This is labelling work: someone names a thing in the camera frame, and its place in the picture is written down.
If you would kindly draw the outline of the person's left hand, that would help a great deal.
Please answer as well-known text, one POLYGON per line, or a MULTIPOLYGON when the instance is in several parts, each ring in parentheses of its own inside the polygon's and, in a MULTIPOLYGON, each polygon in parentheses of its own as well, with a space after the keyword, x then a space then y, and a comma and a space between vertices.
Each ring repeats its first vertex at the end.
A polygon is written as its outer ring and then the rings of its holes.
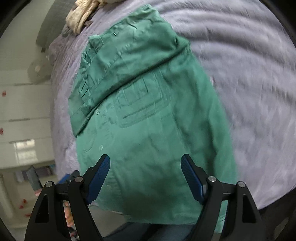
POLYGON ((30 218, 36 240, 72 240, 74 219, 70 204, 56 186, 39 188, 30 218))

